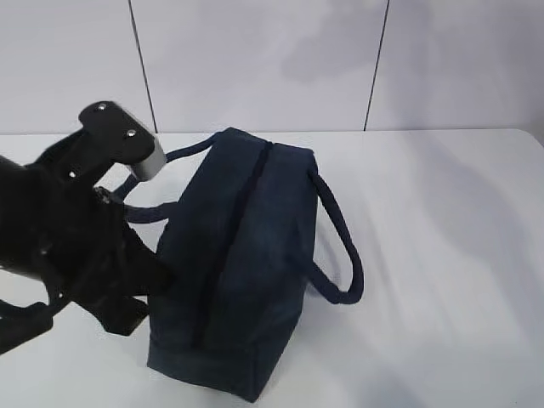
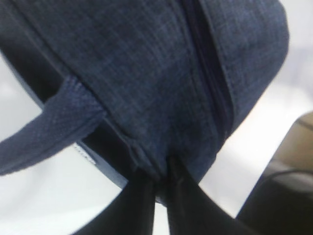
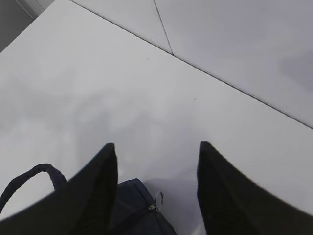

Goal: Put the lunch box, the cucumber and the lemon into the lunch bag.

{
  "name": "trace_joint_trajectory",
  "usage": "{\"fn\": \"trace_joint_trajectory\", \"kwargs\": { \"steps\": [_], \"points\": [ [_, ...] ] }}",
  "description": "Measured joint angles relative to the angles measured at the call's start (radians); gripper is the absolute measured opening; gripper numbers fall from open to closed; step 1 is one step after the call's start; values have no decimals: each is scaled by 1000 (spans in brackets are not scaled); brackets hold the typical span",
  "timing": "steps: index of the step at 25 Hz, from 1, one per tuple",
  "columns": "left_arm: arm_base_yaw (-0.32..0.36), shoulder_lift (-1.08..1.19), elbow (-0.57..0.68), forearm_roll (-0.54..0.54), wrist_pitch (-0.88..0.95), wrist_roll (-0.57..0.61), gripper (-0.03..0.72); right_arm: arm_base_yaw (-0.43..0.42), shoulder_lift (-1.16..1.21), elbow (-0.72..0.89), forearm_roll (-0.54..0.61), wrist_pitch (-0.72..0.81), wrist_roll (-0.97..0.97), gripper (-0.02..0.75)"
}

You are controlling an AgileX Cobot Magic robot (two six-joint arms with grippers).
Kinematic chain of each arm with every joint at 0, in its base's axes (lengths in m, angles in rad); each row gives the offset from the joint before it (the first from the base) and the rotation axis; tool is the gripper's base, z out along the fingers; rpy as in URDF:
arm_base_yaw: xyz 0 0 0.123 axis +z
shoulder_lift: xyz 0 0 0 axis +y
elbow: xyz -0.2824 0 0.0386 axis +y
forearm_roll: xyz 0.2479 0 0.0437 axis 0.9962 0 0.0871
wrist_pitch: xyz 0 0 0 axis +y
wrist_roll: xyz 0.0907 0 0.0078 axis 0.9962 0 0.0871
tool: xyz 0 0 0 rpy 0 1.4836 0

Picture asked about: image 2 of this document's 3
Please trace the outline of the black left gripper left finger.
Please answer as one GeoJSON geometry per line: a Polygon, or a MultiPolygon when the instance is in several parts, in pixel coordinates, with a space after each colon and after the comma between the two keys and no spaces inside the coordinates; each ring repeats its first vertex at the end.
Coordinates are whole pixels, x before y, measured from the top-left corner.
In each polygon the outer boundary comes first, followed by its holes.
{"type": "Polygon", "coordinates": [[[136,171],[120,194],[76,235],[151,235],[155,213],[155,186],[136,171]]]}

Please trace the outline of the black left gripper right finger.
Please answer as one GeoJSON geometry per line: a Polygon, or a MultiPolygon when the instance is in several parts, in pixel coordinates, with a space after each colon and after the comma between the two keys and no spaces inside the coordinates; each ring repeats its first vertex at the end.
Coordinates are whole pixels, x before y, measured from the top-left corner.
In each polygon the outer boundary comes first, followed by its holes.
{"type": "Polygon", "coordinates": [[[172,235],[311,235],[313,191],[296,192],[274,182],[292,169],[261,178],[236,218],[232,218],[194,181],[179,158],[168,159],[167,211],[172,235]]]}

